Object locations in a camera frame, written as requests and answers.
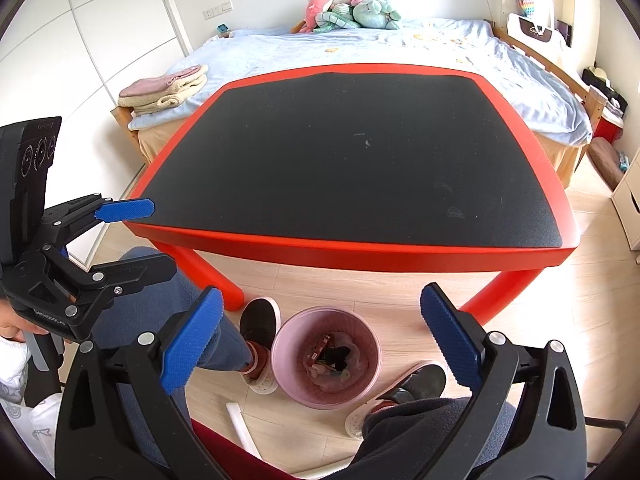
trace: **hand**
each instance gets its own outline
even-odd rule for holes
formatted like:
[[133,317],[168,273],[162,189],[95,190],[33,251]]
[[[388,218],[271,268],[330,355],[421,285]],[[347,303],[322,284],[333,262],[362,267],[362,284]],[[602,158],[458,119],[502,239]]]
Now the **hand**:
[[7,300],[0,300],[0,337],[9,341],[24,343],[23,330],[33,334],[45,335],[49,332],[21,318]]

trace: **blue pants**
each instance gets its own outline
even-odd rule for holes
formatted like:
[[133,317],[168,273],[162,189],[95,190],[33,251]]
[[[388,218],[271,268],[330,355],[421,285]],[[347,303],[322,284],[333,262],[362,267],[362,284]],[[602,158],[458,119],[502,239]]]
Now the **blue pants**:
[[[155,254],[135,248],[122,259]],[[172,314],[186,311],[200,291],[180,271],[167,283],[151,285],[137,294],[117,298],[94,326],[100,348],[128,345],[141,332],[158,332]],[[209,370],[241,370],[252,355],[235,326],[225,317],[211,336],[197,366]],[[124,410],[143,456],[167,466],[146,425],[130,384],[118,386]],[[190,421],[184,388],[172,394]],[[465,409],[468,399],[425,399],[387,408],[371,415],[363,428],[364,441],[351,465],[327,477],[331,480],[389,478],[410,480],[438,449]],[[494,459],[507,436],[515,409],[505,404],[477,465]]]
[[[136,247],[122,259],[157,253],[151,248]],[[115,348],[135,341],[141,332],[157,333],[173,314],[188,310],[200,292],[179,270],[168,282],[148,286],[137,294],[116,298],[114,305],[103,311],[94,325],[94,341],[100,348]],[[196,366],[207,370],[242,370],[251,360],[251,351],[238,329],[223,316]],[[119,384],[118,390],[142,455],[166,466],[140,411],[133,388],[130,384]],[[190,422],[184,387],[177,388],[172,397],[184,418]]]

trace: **brown cushion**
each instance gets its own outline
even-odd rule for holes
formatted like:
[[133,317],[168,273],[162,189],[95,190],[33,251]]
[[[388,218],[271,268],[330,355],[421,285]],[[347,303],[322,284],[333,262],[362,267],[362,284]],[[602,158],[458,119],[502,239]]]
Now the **brown cushion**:
[[596,170],[613,191],[625,175],[620,170],[620,154],[604,137],[594,137],[587,151]]

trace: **drawer handle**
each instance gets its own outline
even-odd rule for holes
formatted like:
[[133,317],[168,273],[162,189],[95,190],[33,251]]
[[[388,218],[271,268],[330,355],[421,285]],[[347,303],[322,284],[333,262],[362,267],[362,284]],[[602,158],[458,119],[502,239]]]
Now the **drawer handle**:
[[638,214],[640,214],[640,207],[638,207],[638,202],[636,202],[636,197],[634,197],[633,193],[629,193],[631,195],[631,202],[634,203],[634,207],[636,208],[636,211],[638,212]]

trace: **bedspread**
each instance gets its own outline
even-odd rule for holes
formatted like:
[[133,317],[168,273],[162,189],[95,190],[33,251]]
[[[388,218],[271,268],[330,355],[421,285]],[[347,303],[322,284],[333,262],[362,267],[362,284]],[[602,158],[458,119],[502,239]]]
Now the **bedspread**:
[[589,117],[556,76],[494,38],[487,22],[423,20],[401,30],[334,30],[325,34],[242,35],[211,41],[169,68],[206,64],[208,81],[180,106],[136,117],[131,130],[189,117],[228,82],[277,70],[340,63],[440,66],[484,76],[532,130],[567,146],[591,140]]

